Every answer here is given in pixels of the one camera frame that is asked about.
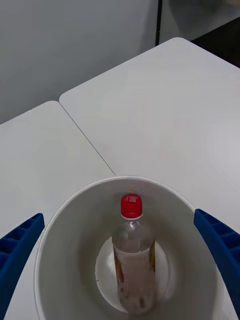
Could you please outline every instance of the dark floor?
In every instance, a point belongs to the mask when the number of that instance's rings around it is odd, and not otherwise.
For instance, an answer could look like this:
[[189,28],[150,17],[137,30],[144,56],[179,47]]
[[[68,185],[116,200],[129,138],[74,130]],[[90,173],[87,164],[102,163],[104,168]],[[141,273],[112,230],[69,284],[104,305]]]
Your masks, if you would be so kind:
[[240,17],[192,41],[240,68]]

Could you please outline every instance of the white table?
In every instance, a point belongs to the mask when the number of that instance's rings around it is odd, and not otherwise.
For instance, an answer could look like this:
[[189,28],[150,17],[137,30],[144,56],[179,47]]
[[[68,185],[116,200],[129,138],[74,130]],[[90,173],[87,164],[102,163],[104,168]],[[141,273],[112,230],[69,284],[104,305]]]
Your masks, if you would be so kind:
[[[166,184],[240,233],[240,70],[174,38],[64,93],[116,175]],[[238,319],[227,290],[222,319]]]
[[[0,238],[41,212],[47,224],[72,194],[113,173],[58,102],[0,125]],[[6,320],[37,320],[33,273],[37,243]]]

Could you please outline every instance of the plastic bottle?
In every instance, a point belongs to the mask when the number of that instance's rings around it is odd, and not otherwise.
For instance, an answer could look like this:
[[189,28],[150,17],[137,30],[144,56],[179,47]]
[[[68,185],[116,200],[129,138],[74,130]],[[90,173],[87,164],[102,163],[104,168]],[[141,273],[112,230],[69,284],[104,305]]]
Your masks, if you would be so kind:
[[112,234],[118,296],[128,313],[140,315],[156,300],[155,238],[141,219],[140,196],[123,196],[121,215],[122,224]]

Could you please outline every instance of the gray wall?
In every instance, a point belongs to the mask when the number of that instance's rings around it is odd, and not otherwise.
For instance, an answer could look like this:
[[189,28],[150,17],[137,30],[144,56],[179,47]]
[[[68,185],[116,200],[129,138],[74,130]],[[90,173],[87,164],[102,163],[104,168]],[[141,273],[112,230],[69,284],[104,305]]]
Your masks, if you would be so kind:
[[1,0],[0,123],[154,47],[158,0]]
[[196,39],[240,16],[240,0],[162,0],[160,43]]

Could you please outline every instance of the white bowl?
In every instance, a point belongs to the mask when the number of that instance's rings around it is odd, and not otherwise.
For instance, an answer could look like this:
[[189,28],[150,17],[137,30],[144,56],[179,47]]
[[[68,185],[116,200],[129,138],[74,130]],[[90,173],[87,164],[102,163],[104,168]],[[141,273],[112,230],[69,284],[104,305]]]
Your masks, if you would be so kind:
[[114,272],[111,275],[104,267],[113,266],[108,239],[120,218],[120,199],[126,193],[142,197],[143,214],[160,245],[156,268],[161,299],[141,319],[219,320],[224,283],[193,224],[194,208],[170,188],[140,177],[115,177],[91,184],[54,215],[35,263],[39,319],[129,319],[118,305]]

